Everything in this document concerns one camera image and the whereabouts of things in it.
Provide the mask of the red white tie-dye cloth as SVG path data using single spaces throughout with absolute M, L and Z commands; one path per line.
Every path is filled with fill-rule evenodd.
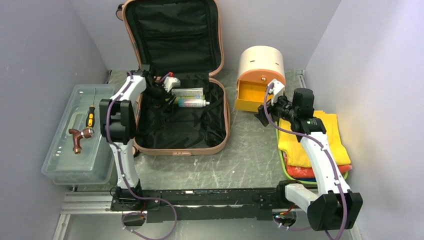
M 313 179 L 315 178 L 314 171 L 311 167 L 292 166 L 288 164 L 287 157 L 284 157 L 285 169 L 290 177 L 295 179 Z M 353 167 L 351 165 L 339 165 L 339 171 L 342 174 L 347 173 Z

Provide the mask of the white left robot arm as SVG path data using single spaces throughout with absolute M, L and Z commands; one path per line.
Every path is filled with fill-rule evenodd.
M 171 90 L 180 85 L 181 81 L 171 72 L 156 81 L 149 71 L 129 71 L 117 93 L 99 102 L 101 135 L 112 150 L 117 170 L 115 197 L 131 210 L 139 209 L 145 200 L 133 155 L 136 100 L 146 90 L 159 92 L 167 99 Z

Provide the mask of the white cosmetic box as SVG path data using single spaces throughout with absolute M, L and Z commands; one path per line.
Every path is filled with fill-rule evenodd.
M 176 97 L 197 97 L 204 95 L 204 89 L 202 87 L 197 88 L 175 88 L 171 90 L 171 93 Z

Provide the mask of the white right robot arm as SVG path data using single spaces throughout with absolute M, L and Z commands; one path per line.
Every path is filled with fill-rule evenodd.
M 255 117 L 263 126 L 271 124 L 277 130 L 296 136 L 311 163 L 317 184 L 317 193 L 303 184 L 283 181 L 275 194 L 276 203 L 287 208 L 291 204 L 307 214 L 310 228 L 329 233 L 337 230 L 339 239 L 350 230 L 360 213 L 363 198 L 353 192 L 340 172 L 332 154 L 323 121 L 315 116 L 314 94 L 308 88 L 294 90 L 292 100 L 285 95 L 285 86 L 279 81 L 268 84 L 264 102 Z

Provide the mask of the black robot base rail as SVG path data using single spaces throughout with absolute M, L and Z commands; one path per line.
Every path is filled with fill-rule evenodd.
M 147 223 L 165 221 L 293 218 L 298 206 L 284 199 L 280 186 L 143 190 L 145 200 L 119 201 L 112 195 L 112 213 L 141 213 Z

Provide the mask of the blue towel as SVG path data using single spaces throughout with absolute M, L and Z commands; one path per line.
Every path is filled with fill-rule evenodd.
M 316 179 L 315 178 L 298 178 L 298 181 L 303 181 L 303 182 L 310 182 L 310 183 L 316 183 Z

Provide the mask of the cream orange drawer cabinet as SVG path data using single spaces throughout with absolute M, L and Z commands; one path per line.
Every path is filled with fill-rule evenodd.
M 238 65 L 235 109 L 256 112 L 264 102 L 268 83 L 274 79 L 286 84 L 282 53 L 266 45 L 245 49 Z

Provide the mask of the green yellow small tube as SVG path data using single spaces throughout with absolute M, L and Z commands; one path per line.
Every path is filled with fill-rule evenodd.
M 183 100 L 185 100 L 185 99 L 201 99 L 201 100 L 204 100 L 205 96 L 204 95 L 202 95 L 202 96 L 177 96 L 174 99 L 174 103 L 177 104 L 181 99 L 183 99 Z

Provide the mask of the yellow cloth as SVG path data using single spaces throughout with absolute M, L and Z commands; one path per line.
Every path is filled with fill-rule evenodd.
M 343 146 L 339 128 L 337 115 L 334 113 L 326 113 L 322 110 L 316 110 L 314 117 L 321 119 L 323 122 L 328 138 L 329 147 L 338 166 L 350 165 L 351 160 L 346 148 Z M 280 131 L 278 137 L 278 148 L 287 155 L 288 164 L 294 167 L 310 168 L 310 160 L 298 142 L 297 136 Z

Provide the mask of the pink hard-shell suitcase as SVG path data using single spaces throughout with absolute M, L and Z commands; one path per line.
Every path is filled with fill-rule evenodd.
M 213 0 L 128 0 L 116 16 L 125 24 L 138 72 L 159 81 L 168 72 L 182 89 L 203 88 L 210 105 L 158 109 L 147 90 L 137 97 L 134 146 L 147 155 L 213 155 L 230 135 L 223 84 L 214 79 L 224 65 L 219 7 Z

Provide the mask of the pastel cosmetic tube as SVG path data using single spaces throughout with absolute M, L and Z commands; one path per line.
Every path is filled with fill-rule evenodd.
M 205 99 L 180 99 L 178 106 L 180 108 L 204 108 L 210 105 Z

